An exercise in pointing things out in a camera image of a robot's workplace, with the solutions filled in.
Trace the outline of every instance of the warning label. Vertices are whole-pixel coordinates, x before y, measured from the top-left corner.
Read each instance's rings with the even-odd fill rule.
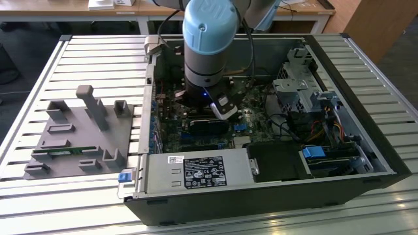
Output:
[[[227,185],[222,156],[183,160],[184,187],[208,188]]]

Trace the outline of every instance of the slatted aluminum table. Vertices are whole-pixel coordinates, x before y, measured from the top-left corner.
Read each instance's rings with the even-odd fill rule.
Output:
[[[135,105],[128,167],[138,163],[146,82],[146,36],[73,36],[59,41],[0,147],[0,234],[399,234],[418,228],[418,114],[350,38],[315,35],[413,176],[345,205],[148,227],[118,198],[118,174],[23,179],[49,100],[80,106],[89,84],[103,103]],[[326,75],[319,73],[333,90]]]

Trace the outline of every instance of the wooden cabinet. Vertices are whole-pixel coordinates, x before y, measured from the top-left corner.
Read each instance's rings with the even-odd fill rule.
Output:
[[[337,13],[325,33],[347,33],[377,63],[418,14],[418,0],[329,0]]]

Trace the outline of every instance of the green circuit board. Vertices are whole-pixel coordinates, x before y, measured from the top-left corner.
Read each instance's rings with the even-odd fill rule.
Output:
[[[246,83],[243,79],[235,81],[234,89],[242,90]],[[174,100],[174,90],[164,90],[164,94],[159,96],[159,117],[160,117],[160,134],[163,142],[163,152],[188,152],[215,149],[236,148],[234,139],[236,137],[248,137],[251,142],[274,140],[274,133],[267,122],[263,108],[263,97],[266,86],[255,86],[246,94],[239,104],[239,111],[234,118],[220,121],[214,117],[210,107],[200,111],[178,104]],[[194,124],[204,124],[203,129],[208,126],[211,132],[214,128],[222,128],[222,134],[196,135],[194,133]]]

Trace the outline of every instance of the small white box on desk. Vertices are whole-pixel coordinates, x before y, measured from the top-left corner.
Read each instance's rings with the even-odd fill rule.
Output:
[[[89,11],[114,9],[114,0],[89,0]]]
[[[115,0],[115,4],[120,6],[132,6],[135,0]]]

